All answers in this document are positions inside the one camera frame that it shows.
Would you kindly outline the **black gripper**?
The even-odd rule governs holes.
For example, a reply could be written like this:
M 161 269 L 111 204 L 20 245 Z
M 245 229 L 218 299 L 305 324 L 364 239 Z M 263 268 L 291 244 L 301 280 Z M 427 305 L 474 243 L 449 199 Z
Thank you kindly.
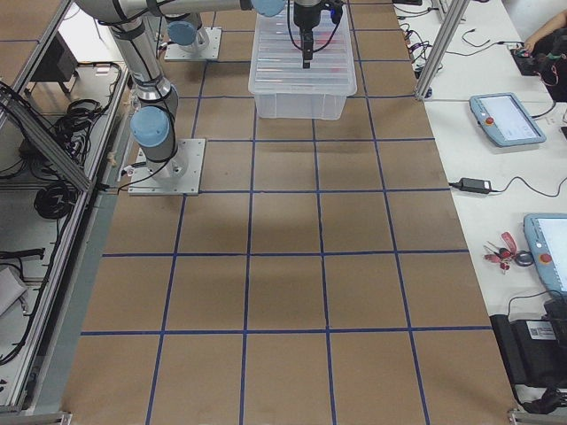
M 294 0 L 293 21 L 300 29 L 300 48 L 302 51 L 302 68 L 309 69 L 313 59 L 313 29 L 321 20 L 320 0 Z

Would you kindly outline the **person forearm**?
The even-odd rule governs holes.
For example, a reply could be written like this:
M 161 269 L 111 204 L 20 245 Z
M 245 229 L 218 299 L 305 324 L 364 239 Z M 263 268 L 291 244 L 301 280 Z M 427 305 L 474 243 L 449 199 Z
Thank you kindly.
M 553 18 L 527 37 L 524 41 L 524 50 L 532 53 L 538 41 L 564 27 L 566 27 L 566 10 L 558 12 Z

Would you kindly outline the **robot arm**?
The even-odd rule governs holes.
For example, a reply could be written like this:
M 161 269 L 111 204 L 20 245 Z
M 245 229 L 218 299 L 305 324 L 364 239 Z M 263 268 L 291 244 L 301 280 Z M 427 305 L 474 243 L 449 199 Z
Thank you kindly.
M 175 114 L 178 94 L 167 79 L 156 56 L 151 31 L 144 15 L 183 25 L 177 44 L 192 45 L 199 34 L 202 12 L 255 11 L 274 17 L 281 11 L 293 13 L 299 28 L 303 66 L 308 68 L 315 53 L 313 30 L 320 23 L 326 1 L 79 1 L 79 7 L 99 24 L 109 27 L 118 50 L 132 74 L 141 110 L 130 121 L 131 133 L 146 157 L 150 176 L 170 179 L 183 174 L 186 165 L 178 152 Z
M 198 12 L 166 18 L 166 21 L 169 41 L 181 50 L 195 54 L 208 47 L 209 36 Z

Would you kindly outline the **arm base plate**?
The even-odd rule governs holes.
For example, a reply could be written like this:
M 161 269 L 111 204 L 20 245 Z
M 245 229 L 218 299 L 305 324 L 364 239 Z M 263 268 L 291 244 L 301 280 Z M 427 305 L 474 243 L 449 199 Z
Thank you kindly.
M 165 60 L 182 61 L 216 61 L 221 44 L 220 27 L 173 27 L 168 28 L 169 42 Z
M 150 162 L 150 166 L 136 167 L 129 174 L 128 193 L 132 196 L 196 196 L 205 150 L 205 139 L 178 139 L 175 156 L 158 173 L 153 174 L 160 165 Z

